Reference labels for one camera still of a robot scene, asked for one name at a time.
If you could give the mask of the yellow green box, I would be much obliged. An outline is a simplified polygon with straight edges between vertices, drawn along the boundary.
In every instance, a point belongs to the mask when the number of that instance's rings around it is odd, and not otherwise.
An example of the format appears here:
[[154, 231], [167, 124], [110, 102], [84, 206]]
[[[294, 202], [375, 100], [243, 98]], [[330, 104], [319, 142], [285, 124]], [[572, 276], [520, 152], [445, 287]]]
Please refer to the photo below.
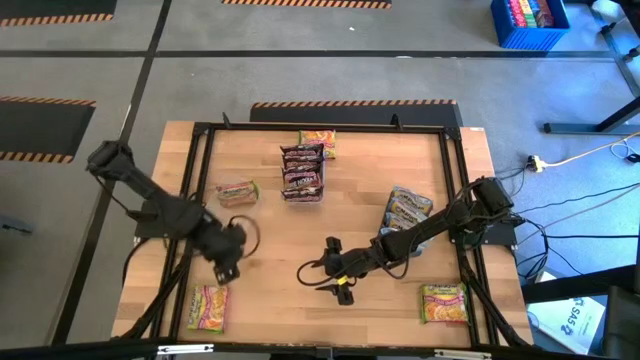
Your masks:
[[536, 28], [537, 22], [529, 0], [518, 0], [527, 28]]

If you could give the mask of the white printed cardboard sheet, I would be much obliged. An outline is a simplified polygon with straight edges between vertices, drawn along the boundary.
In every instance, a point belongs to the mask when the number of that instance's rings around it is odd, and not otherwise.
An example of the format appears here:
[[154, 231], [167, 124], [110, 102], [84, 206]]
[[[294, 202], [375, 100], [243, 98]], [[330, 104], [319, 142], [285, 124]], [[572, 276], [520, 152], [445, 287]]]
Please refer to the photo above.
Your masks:
[[586, 355], [605, 306], [590, 297], [533, 303], [527, 306], [532, 325], [567, 349]]

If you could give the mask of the black hazard-striped floor mat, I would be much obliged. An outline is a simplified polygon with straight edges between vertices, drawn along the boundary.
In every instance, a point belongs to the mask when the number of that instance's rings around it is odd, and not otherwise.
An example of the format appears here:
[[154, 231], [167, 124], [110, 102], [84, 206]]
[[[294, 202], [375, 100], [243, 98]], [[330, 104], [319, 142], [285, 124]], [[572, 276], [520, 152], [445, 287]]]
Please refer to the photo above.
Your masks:
[[71, 163], [95, 109], [93, 100], [0, 96], [0, 161]]
[[262, 123], [390, 125], [394, 117], [402, 125], [463, 126], [451, 99], [258, 102], [250, 109], [250, 121]]
[[0, 0], [0, 28], [110, 21], [118, 0]]
[[392, 0], [221, 0], [225, 5], [255, 5], [284, 7], [320, 7], [382, 9], [392, 8]]

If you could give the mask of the black desk frame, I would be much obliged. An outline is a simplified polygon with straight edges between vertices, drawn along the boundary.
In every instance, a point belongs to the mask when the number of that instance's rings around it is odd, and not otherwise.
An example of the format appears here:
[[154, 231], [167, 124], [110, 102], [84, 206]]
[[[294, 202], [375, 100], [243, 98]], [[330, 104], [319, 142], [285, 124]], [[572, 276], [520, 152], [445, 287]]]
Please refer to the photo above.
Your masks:
[[603, 18], [590, 10], [601, 25], [600, 35], [609, 47], [613, 59], [634, 97], [640, 97], [640, 0], [613, 0], [624, 13], [619, 19]]

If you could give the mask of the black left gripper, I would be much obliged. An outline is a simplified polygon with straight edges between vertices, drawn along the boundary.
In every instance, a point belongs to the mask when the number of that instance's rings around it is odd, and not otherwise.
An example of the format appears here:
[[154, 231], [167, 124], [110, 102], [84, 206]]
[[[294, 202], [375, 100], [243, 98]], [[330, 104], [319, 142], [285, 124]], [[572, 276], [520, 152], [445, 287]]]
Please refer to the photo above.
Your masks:
[[247, 234], [241, 225], [208, 222], [198, 232], [198, 250], [215, 264], [217, 284], [226, 286], [240, 276], [238, 262], [243, 256]]

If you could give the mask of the black crossbar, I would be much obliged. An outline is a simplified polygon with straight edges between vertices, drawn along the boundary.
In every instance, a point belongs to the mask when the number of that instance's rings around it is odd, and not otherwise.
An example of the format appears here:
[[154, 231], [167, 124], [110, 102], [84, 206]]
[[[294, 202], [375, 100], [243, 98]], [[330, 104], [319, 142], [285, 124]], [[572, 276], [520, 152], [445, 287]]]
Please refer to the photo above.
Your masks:
[[[249, 343], [173, 343], [169, 338], [112, 339], [109, 341], [58, 344], [38, 347], [0, 349], [0, 360], [131, 360], [155, 357], [161, 345], [213, 344], [212, 353], [258, 353], [258, 354], [304, 354], [314, 356], [314, 348], [323, 345], [249, 344]], [[493, 360], [619, 360], [604, 356], [579, 355], [546, 351], [535, 346], [477, 345], [475, 347], [452, 348], [444, 345], [434, 347], [403, 346], [333, 346], [336, 356], [398, 356], [434, 357], [435, 349], [467, 350], [485, 352]]]

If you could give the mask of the Maruchan lime chili shrimp pack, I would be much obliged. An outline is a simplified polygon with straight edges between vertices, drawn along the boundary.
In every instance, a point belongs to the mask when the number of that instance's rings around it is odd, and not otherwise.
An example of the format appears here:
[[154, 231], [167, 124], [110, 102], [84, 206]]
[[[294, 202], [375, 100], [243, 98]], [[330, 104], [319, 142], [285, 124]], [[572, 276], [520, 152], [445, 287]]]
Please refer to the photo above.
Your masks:
[[420, 288], [423, 323], [467, 323], [466, 287], [457, 284], [425, 284]]
[[222, 184], [216, 187], [216, 197], [225, 208], [255, 204], [259, 199], [259, 189], [253, 181]]
[[335, 130], [300, 130], [300, 144], [322, 144], [324, 157], [334, 159], [336, 157], [336, 131]]
[[196, 285], [189, 305], [187, 328], [222, 334], [229, 295], [226, 286]]

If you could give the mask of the white object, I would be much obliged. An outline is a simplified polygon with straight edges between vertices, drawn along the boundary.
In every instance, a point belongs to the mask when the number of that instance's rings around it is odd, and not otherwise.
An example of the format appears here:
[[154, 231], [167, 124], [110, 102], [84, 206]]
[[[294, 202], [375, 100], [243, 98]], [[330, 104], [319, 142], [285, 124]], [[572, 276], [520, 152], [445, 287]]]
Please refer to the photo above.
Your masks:
[[621, 6], [613, 0], [595, 0], [592, 9], [611, 21], [624, 16]]

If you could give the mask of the black beam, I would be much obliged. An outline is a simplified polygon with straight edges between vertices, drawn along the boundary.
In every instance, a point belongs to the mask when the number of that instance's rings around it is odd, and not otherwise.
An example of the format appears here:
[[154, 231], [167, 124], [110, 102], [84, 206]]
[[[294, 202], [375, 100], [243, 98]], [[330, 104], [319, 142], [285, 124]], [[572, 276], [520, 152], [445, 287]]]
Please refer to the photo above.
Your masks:
[[603, 295], [612, 287], [640, 293], [640, 265], [528, 284], [522, 287], [522, 294], [526, 303], [533, 304]]

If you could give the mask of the black desk leg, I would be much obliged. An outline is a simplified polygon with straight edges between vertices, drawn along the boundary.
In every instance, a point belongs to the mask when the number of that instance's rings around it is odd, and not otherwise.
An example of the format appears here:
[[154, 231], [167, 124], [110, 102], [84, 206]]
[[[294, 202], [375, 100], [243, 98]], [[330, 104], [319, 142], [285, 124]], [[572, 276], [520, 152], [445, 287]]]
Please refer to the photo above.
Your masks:
[[556, 135], [631, 135], [640, 132], [640, 125], [628, 121], [640, 115], [640, 97], [635, 98], [597, 124], [545, 123], [543, 131]]

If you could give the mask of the dark red box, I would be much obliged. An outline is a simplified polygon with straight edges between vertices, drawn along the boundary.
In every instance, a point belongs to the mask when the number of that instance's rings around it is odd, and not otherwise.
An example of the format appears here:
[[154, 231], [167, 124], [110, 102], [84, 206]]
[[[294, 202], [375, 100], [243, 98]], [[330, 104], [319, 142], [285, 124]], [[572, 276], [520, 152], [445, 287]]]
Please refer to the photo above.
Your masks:
[[531, 7], [539, 28], [551, 28], [554, 26], [554, 18], [547, 0], [532, 0]]

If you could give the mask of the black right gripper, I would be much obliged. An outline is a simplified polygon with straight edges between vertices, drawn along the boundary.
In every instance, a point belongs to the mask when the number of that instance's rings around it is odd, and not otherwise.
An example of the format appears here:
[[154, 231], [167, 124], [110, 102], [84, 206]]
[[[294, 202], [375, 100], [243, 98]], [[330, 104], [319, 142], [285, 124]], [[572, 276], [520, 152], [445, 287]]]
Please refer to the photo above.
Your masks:
[[[354, 248], [341, 253], [341, 241], [335, 237], [326, 238], [326, 247], [318, 260], [311, 262], [312, 268], [324, 267], [325, 274], [330, 278], [363, 278], [369, 272], [379, 268], [381, 251], [374, 248]], [[354, 304], [353, 293], [349, 283], [331, 284], [317, 287], [317, 291], [328, 291], [336, 297], [338, 304], [349, 306]]]

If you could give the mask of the silver metal bracket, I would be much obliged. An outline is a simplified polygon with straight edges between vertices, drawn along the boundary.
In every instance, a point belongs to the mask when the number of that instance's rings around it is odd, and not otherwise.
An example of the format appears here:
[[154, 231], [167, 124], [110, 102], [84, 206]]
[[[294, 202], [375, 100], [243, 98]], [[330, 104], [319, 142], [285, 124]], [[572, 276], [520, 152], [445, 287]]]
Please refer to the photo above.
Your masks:
[[182, 344], [182, 345], [161, 345], [157, 348], [157, 356], [173, 356], [181, 354], [212, 353], [215, 346], [213, 344]]
[[435, 349], [434, 357], [447, 360], [493, 360], [490, 353], [453, 349]]

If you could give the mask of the blue plastic crate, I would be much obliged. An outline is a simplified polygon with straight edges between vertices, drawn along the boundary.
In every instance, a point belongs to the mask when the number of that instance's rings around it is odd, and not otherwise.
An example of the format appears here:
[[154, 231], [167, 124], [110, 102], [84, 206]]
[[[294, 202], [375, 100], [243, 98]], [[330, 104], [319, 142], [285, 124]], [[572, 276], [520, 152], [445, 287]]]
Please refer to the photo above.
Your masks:
[[506, 0], [492, 0], [492, 13], [499, 45], [507, 49], [550, 51], [570, 30], [563, 0], [547, 0], [554, 26], [518, 28], [511, 19]]

